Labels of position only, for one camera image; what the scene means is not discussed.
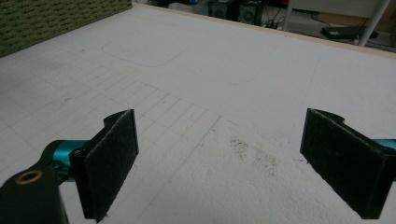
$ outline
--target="black bracket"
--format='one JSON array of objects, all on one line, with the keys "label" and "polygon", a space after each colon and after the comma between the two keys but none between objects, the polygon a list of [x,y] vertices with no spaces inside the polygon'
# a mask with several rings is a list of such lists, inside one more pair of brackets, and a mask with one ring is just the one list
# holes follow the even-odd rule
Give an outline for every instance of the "black bracket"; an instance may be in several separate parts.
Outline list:
[{"label": "black bracket", "polygon": [[68,223],[59,185],[75,178],[85,218],[103,219],[139,153],[134,111],[104,120],[90,141],[57,140],[0,188],[0,223]]},{"label": "black bracket", "polygon": [[308,108],[301,153],[361,218],[379,218],[396,178],[395,148],[358,133],[338,115]]}]

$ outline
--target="wire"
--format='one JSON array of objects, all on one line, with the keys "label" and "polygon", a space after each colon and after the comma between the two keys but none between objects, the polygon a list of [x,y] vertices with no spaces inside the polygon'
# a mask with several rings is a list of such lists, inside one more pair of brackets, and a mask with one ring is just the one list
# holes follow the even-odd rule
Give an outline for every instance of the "wire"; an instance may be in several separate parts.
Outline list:
[{"label": "wire", "polygon": [[274,17],[274,7],[271,7],[271,11],[272,11],[272,14],[273,14],[273,16],[272,16],[272,18]]},{"label": "wire", "polygon": [[325,23],[325,24],[327,24],[329,27],[332,27],[328,22],[326,22],[326,21],[320,21],[320,20],[318,20],[318,19],[315,19],[314,18],[314,13],[311,11],[311,19],[312,20],[314,20],[314,21],[319,21],[319,22],[321,22],[321,23]]},{"label": "wire", "polygon": [[274,16],[274,18],[273,18],[273,21],[276,19],[277,14],[279,14],[279,12],[280,12],[280,8],[279,8],[279,10],[277,11],[277,13],[275,14],[275,16]]},{"label": "wire", "polygon": [[286,17],[280,17],[279,19],[277,19],[277,22],[276,22],[276,24],[280,24],[282,21],[284,21],[285,20],[285,18]]},{"label": "wire", "polygon": [[349,43],[349,42],[351,42],[351,41],[354,41],[354,40],[359,36],[359,33],[361,32],[361,29],[364,27],[364,25],[366,24],[366,22],[367,22],[368,20],[369,20],[369,19],[366,18],[366,19],[364,19],[363,22],[360,23],[361,25],[360,25],[358,31],[357,31],[356,34],[354,34],[350,39],[348,39],[347,41],[337,41],[337,42],[340,42],[340,43]]},{"label": "wire", "polygon": [[270,20],[270,14],[269,14],[269,12],[268,12],[268,6],[265,4],[265,10],[267,11],[267,18],[268,18],[268,21]]},{"label": "wire", "polygon": [[396,53],[396,48],[393,48],[392,46],[380,45],[380,44],[377,44],[377,43],[375,43],[375,42],[373,42],[373,41],[370,41],[370,40],[369,40],[368,42],[372,43],[373,45],[368,45],[368,44],[366,44],[366,46],[365,46],[366,48],[382,49],[382,50],[384,50],[384,51]]},{"label": "wire", "polygon": [[367,42],[370,42],[370,43],[372,43],[372,44],[378,45],[378,46],[380,46],[380,47],[393,48],[393,46],[391,46],[391,45],[382,45],[382,44],[378,44],[378,43],[374,42],[374,41],[371,40],[371,39],[367,40]]}]

